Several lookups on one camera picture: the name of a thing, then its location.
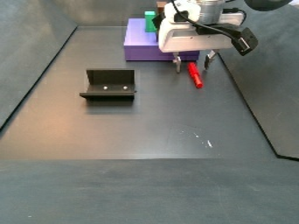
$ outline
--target black holder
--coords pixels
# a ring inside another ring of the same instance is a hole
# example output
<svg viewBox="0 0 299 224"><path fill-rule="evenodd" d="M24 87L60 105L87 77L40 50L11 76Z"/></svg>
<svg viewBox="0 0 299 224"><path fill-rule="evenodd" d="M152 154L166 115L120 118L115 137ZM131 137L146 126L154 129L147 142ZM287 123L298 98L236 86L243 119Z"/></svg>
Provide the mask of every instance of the black holder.
<svg viewBox="0 0 299 224"><path fill-rule="evenodd" d="M88 91L79 95L87 100L135 99L135 70L88 69Z"/></svg>

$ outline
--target cable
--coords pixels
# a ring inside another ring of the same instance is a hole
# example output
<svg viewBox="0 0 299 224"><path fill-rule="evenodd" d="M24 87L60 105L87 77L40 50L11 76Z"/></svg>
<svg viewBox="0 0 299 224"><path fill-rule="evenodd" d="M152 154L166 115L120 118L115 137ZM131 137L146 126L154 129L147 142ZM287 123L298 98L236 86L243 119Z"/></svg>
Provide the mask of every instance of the cable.
<svg viewBox="0 0 299 224"><path fill-rule="evenodd" d="M243 15L244 15L243 20L242 20L242 23L240 23L240 24L243 25L243 23L244 23L246 20L247 20L247 16L248 16L248 14L247 14L243 10L240 10L239 8L223 9L223 13L224 13L224 14L227 14L227 13L238 13L238 12L242 12Z"/></svg>
<svg viewBox="0 0 299 224"><path fill-rule="evenodd" d="M180 17L184 18L184 20L188 21L192 25L195 25L196 27L202 27L202 28L206 28L206 29L208 29L208 30L212 30L212 31L215 31L216 33L223 34L224 36L227 36L228 38L231 38L234 41L239 42L239 40L238 40L236 38L234 38L227 32L224 32L224 31L222 31L222 30L219 30L219 29L216 29L216 28L214 28L214 27L210 27L210 26L207 26L207 25L204 25L204 24L196 24L192 20L190 20L190 19L182 14L182 12L179 11L179 9L176 8L176 5L175 5L175 3L174 3L174 0L171 0L171 2L172 2L172 7L175 8L175 10L176 10L178 14L180 15Z"/></svg>
<svg viewBox="0 0 299 224"><path fill-rule="evenodd" d="M243 13L243 15L244 15L244 18L243 18L243 21L242 21L242 25L243 25L243 23L246 22L246 20L247 20L247 17L248 17L248 14L243 11L243 10L238 10L238 11L240 11L242 13Z"/></svg>

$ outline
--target red cylinder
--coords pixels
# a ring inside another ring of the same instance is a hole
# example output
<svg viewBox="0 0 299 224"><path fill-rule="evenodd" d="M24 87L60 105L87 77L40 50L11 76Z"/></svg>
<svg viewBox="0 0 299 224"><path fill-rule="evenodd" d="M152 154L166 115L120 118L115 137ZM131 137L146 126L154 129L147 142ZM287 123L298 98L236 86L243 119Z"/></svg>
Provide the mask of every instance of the red cylinder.
<svg viewBox="0 0 299 224"><path fill-rule="evenodd" d="M194 62L188 64L188 71L190 71L191 78L194 80L195 87L202 88L203 82L202 82L200 72Z"/></svg>

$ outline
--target purple block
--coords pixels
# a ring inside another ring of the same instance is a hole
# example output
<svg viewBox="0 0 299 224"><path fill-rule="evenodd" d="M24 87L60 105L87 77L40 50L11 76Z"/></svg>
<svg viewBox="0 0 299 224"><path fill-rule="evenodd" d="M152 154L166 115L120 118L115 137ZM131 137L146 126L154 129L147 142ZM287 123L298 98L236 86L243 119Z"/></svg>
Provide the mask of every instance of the purple block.
<svg viewBox="0 0 299 224"><path fill-rule="evenodd" d="M130 18L126 29L126 60L174 60L171 52L162 52L155 32L146 32L146 19ZM180 52L182 60L198 60L199 51Z"/></svg>

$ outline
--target green block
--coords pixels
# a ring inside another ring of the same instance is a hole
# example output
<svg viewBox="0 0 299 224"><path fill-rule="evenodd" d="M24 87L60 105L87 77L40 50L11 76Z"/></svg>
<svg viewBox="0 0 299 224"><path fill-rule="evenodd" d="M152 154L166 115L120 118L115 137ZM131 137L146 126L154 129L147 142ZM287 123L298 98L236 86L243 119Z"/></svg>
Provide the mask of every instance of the green block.
<svg viewBox="0 0 299 224"><path fill-rule="evenodd" d="M154 18L155 18L155 12L146 11L144 12L144 31L146 32L156 32L155 24L152 21Z"/></svg>

